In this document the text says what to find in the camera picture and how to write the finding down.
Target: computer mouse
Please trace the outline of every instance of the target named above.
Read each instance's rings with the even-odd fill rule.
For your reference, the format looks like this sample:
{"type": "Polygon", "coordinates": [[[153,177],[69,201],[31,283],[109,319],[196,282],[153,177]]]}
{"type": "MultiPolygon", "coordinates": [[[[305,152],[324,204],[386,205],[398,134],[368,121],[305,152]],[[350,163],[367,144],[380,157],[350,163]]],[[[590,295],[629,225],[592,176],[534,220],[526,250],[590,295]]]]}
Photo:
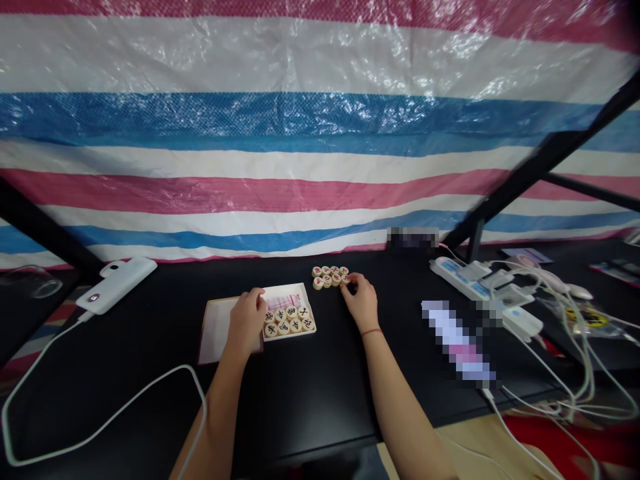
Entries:
{"type": "Polygon", "coordinates": [[[566,285],[569,287],[569,294],[572,297],[576,297],[582,300],[593,300],[593,295],[590,294],[589,290],[587,290],[586,288],[574,285],[572,283],[567,283],[566,285]]]}

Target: desk surface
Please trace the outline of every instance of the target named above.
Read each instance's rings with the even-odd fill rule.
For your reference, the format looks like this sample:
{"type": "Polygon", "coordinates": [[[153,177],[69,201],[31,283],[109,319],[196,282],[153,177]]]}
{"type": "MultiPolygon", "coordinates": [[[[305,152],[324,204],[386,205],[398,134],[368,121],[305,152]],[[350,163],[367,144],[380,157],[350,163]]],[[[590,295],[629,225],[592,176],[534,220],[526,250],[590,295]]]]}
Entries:
{"type": "MultiPolygon", "coordinates": [[[[108,314],[94,317],[47,353],[11,407],[21,458],[88,437],[144,385],[182,363],[196,364],[206,302],[253,286],[304,281],[318,332],[265,345],[250,358],[240,394],[234,475],[275,463],[298,463],[380,441],[364,350],[337,288],[311,286],[314,265],[347,266],[376,287],[381,328],[434,426],[489,412],[469,384],[453,380],[441,347],[421,318],[422,300],[448,300],[468,326],[481,322],[472,304],[432,274],[415,252],[366,252],[292,259],[231,259],[160,265],[108,314]],[[286,407],[273,418],[265,408],[286,407]]],[[[550,376],[502,329],[483,348],[504,380],[531,400],[556,395],[550,376]]],[[[554,359],[539,350],[550,365],[554,359]]],[[[208,388],[215,366],[197,368],[208,388]]],[[[508,402],[497,398],[504,407],[508,402]]],[[[12,469],[3,478],[165,478],[199,408],[186,372],[154,386],[102,434],[78,451],[12,469]]]]}

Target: black desk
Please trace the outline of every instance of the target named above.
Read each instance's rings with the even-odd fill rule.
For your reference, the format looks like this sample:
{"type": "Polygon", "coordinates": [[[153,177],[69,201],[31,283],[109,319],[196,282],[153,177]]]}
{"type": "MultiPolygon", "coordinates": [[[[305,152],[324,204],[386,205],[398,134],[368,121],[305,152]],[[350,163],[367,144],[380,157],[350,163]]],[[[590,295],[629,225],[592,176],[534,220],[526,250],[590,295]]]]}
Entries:
{"type": "MultiPolygon", "coordinates": [[[[194,365],[207,300],[256,285],[299,281],[307,285],[318,332],[268,343],[263,354],[249,360],[239,401],[234,475],[380,441],[357,328],[337,288],[313,289],[314,265],[345,265],[371,280],[381,327],[436,427],[484,415],[489,412],[484,398],[472,385],[452,380],[441,347],[421,319],[420,302],[449,300],[468,325],[480,316],[432,274],[428,260],[386,251],[160,265],[108,314],[78,327],[47,353],[11,408],[15,450],[26,458],[81,441],[148,382],[182,363],[194,365]],[[286,407],[289,414],[266,416],[268,407],[286,407]]],[[[504,330],[484,337],[484,348],[517,394],[530,401],[558,395],[544,368],[504,330]]],[[[215,366],[197,372],[208,388],[215,366]]],[[[510,405],[503,397],[497,400],[510,405]]],[[[175,374],[80,450],[19,469],[5,463],[0,477],[42,478],[56,472],[83,480],[166,478],[198,408],[188,373],[175,374]]]]}
{"type": "Polygon", "coordinates": [[[79,275],[74,270],[52,272],[52,275],[62,280],[62,287],[43,299],[29,298],[20,287],[0,287],[0,368],[20,350],[78,284],[79,275]]]}
{"type": "MultiPolygon", "coordinates": [[[[481,260],[504,259],[504,255],[498,254],[498,248],[520,248],[523,244],[513,245],[484,245],[479,257],[481,260]]],[[[626,259],[640,265],[640,248],[626,245],[620,239],[598,241],[573,241],[573,242],[538,242],[527,243],[554,260],[543,267],[556,274],[566,283],[574,283],[586,288],[594,296],[594,302],[600,304],[606,313],[628,322],[638,321],[640,308],[640,290],[626,283],[609,277],[603,273],[591,270],[590,263],[599,263],[605,260],[626,259]]],[[[562,352],[569,355],[577,362],[580,357],[560,322],[554,314],[540,302],[524,306],[545,324],[544,334],[562,352]]],[[[629,333],[636,338],[640,331],[627,328],[629,333]]],[[[629,386],[638,386],[637,370],[640,369],[640,348],[632,342],[624,339],[590,339],[593,350],[598,354],[606,368],[615,373],[618,380],[624,381],[629,386]]],[[[594,370],[601,368],[593,362],[594,370]]]]}

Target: yellow sticker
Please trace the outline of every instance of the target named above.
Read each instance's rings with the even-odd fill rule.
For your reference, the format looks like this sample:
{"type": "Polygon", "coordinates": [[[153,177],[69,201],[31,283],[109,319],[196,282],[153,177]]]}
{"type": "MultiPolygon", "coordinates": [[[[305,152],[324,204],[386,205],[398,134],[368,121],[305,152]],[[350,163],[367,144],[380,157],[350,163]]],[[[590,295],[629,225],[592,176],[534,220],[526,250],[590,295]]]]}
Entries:
{"type": "MultiPolygon", "coordinates": [[[[606,324],[609,323],[609,320],[607,320],[607,318],[604,315],[601,315],[600,313],[596,313],[592,310],[581,309],[580,313],[582,313],[582,318],[584,318],[585,323],[587,324],[588,327],[600,328],[600,327],[604,327],[606,324]]],[[[567,315],[573,321],[578,320],[572,308],[567,308],[567,315]]]]}

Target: white stripe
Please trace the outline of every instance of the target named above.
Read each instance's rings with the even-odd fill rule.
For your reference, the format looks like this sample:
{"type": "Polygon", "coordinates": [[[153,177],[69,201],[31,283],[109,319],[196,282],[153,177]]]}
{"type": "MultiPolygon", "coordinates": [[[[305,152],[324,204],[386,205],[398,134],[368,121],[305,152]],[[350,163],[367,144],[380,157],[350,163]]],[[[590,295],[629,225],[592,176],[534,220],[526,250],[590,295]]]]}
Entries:
{"type": "Polygon", "coordinates": [[[11,357],[11,360],[16,360],[18,358],[26,357],[27,355],[30,355],[32,353],[42,351],[42,349],[47,346],[54,335],[47,335],[46,337],[40,337],[36,340],[26,342],[22,346],[22,348],[20,348],[20,350],[18,350],[18,352],[16,352],[16,354],[11,357]]]}
{"type": "Polygon", "coordinates": [[[576,150],[552,172],[603,177],[640,177],[640,153],[576,150]]]}
{"type": "MultiPolygon", "coordinates": [[[[626,227],[638,226],[637,221],[629,222],[624,225],[617,225],[614,227],[598,227],[587,229],[574,229],[574,230],[552,230],[552,231],[530,231],[524,233],[504,233],[485,231],[482,236],[482,242],[494,242],[494,241],[515,241],[518,239],[571,239],[576,237],[590,237],[593,235],[600,235],[602,233],[617,231],[626,227]]],[[[447,231],[440,232],[440,238],[444,238],[447,231]]],[[[242,255],[256,255],[260,257],[302,257],[309,255],[320,255],[323,253],[330,253],[334,251],[341,251],[346,247],[352,247],[355,245],[375,245],[384,243],[387,240],[386,230],[376,230],[365,233],[356,233],[353,235],[345,235],[335,239],[325,240],[322,242],[312,243],[298,249],[283,251],[283,252],[254,252],[254,251],[236,251],[236,250],[224,250],[214,249],[209,247],[200,247],[197,249],[182,249],[179,247],[145,247],[142,245],[94,245],[89,247],[89,250],[98,255],[105,261],[112,261],[118,259],[128,259],[136,255],[146,256],[152,259],[162,260],[180,260],[180,259],[206,259],[209,257],[238,257],[242,255]]],[[[17,255],[7,255],[0,253],[0,265],[3,268],[15,268],[25,263],[36,263],[43,267],[50,267],[54,265],[60,265],[63,262],[49,263],[44,257],[44,254],[28,254],[20,255],[22,260],[16,262],[14,257],[17,255]]]]}
{"type": "Polygon", "coordinates": [[[511,170],[530,147],[394,157],[356,153],[172,151],[0,141],[0,166],[50,173],[404,183],[476,169],[511,170]]]}
{"type": "MultiPolygon", "coordinates": [[[[476,206],[480,195],[438,195],[388,209],[305,211],[292,213],[224,212],[192,215],[160,215],[140,212],[98,211],[46,205],[43,210],[64,226],[92,225],[104,229],[175,233],[191,231],[206,235],[249,235],[338,229],[375,220],[400,217],[419,210],[465,212],[476,206]]],[[[502,213],[572,217],[593,213],[616,213],[621,207],[603,201],[538,200],[518,198],[502,213]]]]}
{"type": "Polygon", "coordinates": [[[2,15],[0,91],[344,92],[604,103],[637,57],[392,25],[2,15]]]}

